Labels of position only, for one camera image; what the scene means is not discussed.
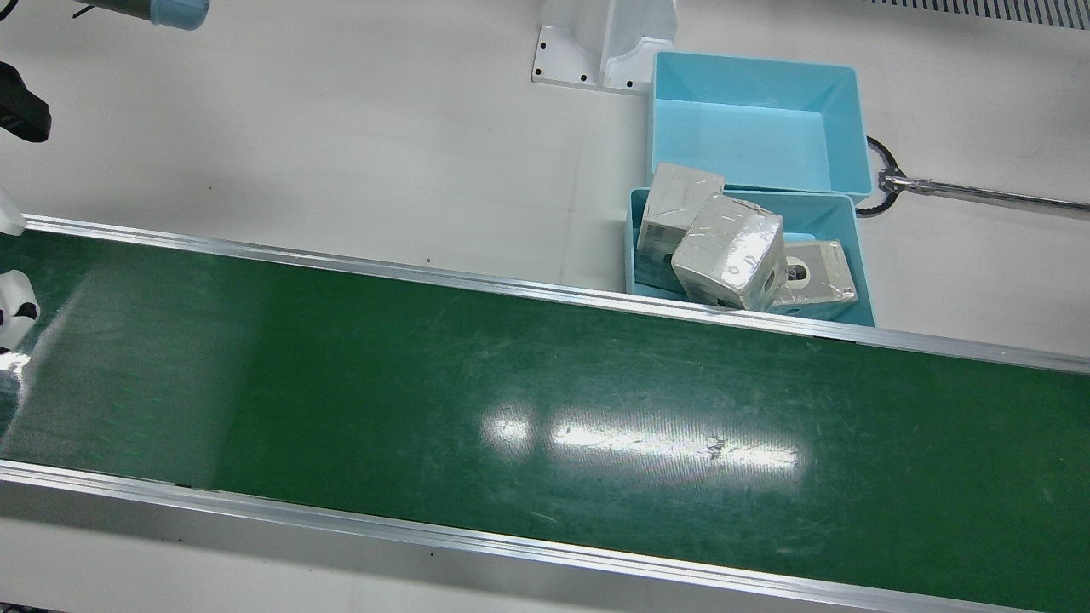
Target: white table surface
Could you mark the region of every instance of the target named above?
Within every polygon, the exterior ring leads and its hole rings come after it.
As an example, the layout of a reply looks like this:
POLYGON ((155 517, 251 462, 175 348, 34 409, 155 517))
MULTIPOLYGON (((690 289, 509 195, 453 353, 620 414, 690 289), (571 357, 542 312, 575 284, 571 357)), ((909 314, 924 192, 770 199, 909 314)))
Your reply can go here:
MULTIPOLYGON (((0 23, 0 60, 53 116, 45 144, 0 134, 0 183, 25 212, 621 289, 646 104, 532 84, 540 1, 216 0, 192 33, 78 8, 23 2, 0 23)), ((678 13, 679 49, 856 67, 869 133, 910 175, 1090 200, 1090 33, 853 0, 678 13)), ((860 231, 883 327, 1090 354, 1085 217, 905 195, 860 231)), ((143 567, 148 593, 179 582, 160 611, 318 593, 322 611, 548 610, 59 530, 0 520, 0 563, 39 542, 105 574, 22 556, 0 600, 147 611, 95 587, 143 567)))

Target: vent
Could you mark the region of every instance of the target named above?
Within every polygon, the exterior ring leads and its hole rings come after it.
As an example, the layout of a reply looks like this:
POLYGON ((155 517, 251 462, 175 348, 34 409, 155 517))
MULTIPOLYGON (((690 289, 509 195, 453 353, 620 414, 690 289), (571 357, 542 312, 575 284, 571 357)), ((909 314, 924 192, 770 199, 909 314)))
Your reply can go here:
POLYGON ((871 0, 925 11, 1087 29, 1090 0, 871 0))

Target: white robot part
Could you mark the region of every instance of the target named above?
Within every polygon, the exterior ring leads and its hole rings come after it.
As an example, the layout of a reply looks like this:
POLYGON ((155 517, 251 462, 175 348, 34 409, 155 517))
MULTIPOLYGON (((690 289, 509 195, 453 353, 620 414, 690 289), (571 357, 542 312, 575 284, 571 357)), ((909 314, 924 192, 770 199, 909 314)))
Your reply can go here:
POLYGON ((19 271, 0 275, 0 353, 15 348, 38 321, 31 279, 19 271))
POLYGON ((0 188, 0 232, 17 237, 26 229, 26 219, 19 212, 15 202, 0 188))
POLYGON ((674 48, 677 28, 675 0, 547 0, 530 79, 644 93, 655 55, 674 48))

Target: plastic bin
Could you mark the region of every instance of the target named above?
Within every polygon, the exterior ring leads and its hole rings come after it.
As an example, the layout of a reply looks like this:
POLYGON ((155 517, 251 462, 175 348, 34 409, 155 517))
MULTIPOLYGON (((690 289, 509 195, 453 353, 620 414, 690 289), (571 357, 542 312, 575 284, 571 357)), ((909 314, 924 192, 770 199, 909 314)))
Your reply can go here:
MULTIPOLYGON (((640 236, 640 220, 647 204, 647 189, 632 190, 628 223, 625 227, 625 289, 628 293, 685 301, 682 293, 667 291, 635 283, 635 241, 640 236)), ((727 191, 727 195, 748 200, 784 217, 785 233, 812 236, 819 240, 839 240, 851 268, 858 300, 833 318, 834 322, 874 325, 874 312, 867 290, 867 269, 856 229, 856 209, 851 199, 844 194, 812 194, 791 192, 727 191)))
POLYGON ((850 67, 663 51, 649 108, 652 172, 671 161, 735 189, 838 192, 857 203, 873 191, 850 67))

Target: green conveyor belt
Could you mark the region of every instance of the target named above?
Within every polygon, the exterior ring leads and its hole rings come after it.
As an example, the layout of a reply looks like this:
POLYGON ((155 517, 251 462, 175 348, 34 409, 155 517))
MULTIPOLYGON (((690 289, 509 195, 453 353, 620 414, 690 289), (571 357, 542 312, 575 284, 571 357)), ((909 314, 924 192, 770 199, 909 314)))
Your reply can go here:
POLYGON ((1090 611, 1090 377, 28 231, 0 457, 1090 611))

